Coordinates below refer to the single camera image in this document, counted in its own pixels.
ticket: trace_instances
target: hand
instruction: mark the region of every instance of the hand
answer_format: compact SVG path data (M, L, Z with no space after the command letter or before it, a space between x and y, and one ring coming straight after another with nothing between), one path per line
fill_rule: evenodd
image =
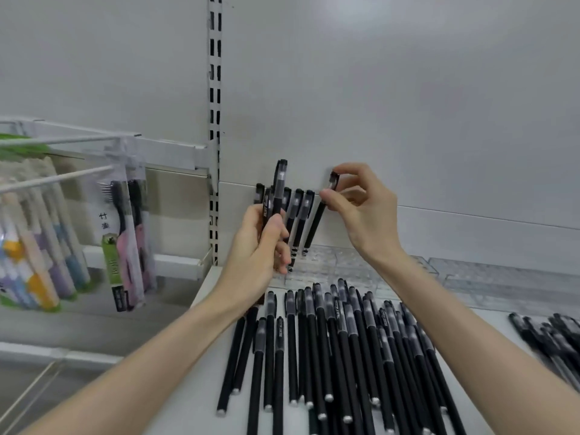
M397 233L397 196L366 163L343 163L334 172L341 175L337 190L323 189L320 197L340 214L354 248L373 267L404 253Z
M266 291L274 269L286 274L290 247L282 217L275 214L262 230L262 205L253 205L231 244L230 254L212 295L243 313Z

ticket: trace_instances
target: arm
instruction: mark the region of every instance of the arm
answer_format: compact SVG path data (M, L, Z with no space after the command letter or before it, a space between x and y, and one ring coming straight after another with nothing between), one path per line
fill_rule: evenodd
M323 200L340 213L361 256L421 322L475 406L498 435L564 435L580 428L580 396L519 349L403 250L397 197L361 163L334 169L337 192Z
M178 386L209 345L264 293L274 266L286 273L290 250L279 215L261 231L259 205L236 234L214 290L148 343L30 426L25 435L134 435ZM277 263L274 251L277 250Z

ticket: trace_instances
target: forearm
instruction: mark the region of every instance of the forearm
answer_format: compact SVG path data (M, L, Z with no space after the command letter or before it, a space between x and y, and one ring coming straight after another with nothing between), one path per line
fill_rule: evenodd
M210 295L26 435L140 434L209 345L243 312Z
M569 434L580 397L465 307L408 255L373 264L415 314L498 435Z

